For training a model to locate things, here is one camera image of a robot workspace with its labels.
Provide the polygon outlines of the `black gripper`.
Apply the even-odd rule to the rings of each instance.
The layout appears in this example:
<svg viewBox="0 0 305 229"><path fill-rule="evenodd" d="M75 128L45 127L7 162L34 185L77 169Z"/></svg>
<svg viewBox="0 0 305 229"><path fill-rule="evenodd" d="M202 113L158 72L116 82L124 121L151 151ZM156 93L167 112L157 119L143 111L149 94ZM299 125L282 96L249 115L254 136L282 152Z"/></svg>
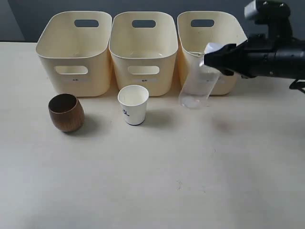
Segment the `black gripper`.
<svg viewBox="0 0 305 229"><path fill-rule="evenodd" d="M238 46L207 44L203 64L227 76L238 73L244 78L264 76L303 80L305 42L295 38L276 42L251 38Z"/></svg>

